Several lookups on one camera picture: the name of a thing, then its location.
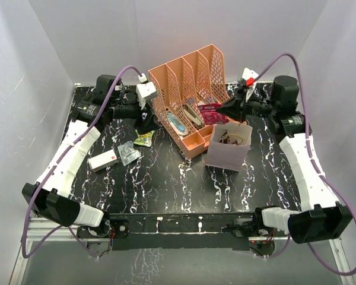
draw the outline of black marble table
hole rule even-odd
[[[71,111],[92,88],[76,88]],[[235,84],[227,84],[230,95],[235,88]],[[269,88],[270,84],[260,84],[255,93],[269,96]],[[206,153],[186,159],[161,128],[155,132],[151,148],[135,146],[142,153],[140,159],[95,173],[88,158],[111,148],[118,155],[119,145],[137,138],[133,120],[115,120],[89,150],[72,186],[71,199],[109,213],[249,212],[265,205],[298,210],[300,197],[293,173],[267,121],[247,121],[253,127],[252,145],[241,172],[205,166]]]

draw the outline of red package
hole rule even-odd
[[[220,106],[221,104],[219,103],[198,106],[206,125],[222,125],[229,122],[225,115],[216,112],[216,109]]]

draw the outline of green packet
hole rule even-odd
[[[144,135],[139,135],[138,132],[136,131],[138,138],[135,140],[135,144],[138,145],[143,145],[144,147],[151,147],[152,146],[152,137],[154,134],[154,131],[151,131],[147,134]]]

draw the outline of white wall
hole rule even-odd
[[[225,79],[298,55],[327,0],[30,0],[73,82],[94,84],[127,64],[143,72],[210,43],[225,56]],[[265,79],[288,74],[282,60]],[[129,73],[126,83],[135,83]]]
[[[58,147],[73,84],[26,0],[0,0],[0,284],[11,276],[34,182]]]
[[[356,0],[328,2],[299,64],[322,167],[356,209]],[[354,268],[354,223],[347,229],[343,246]]]

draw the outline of gray floor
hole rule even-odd
[[[282,247],[283,240],[276,244]],[[314,244],[335,261],[328,241]],[[93,245],[101,251],[106,245]],[[22,284],[342,284],[307,245],[291,242],[280,256],[263,261],[231,249],[141,249],[110,252],[99,262],[76,242],[45,242],[27,264]]]

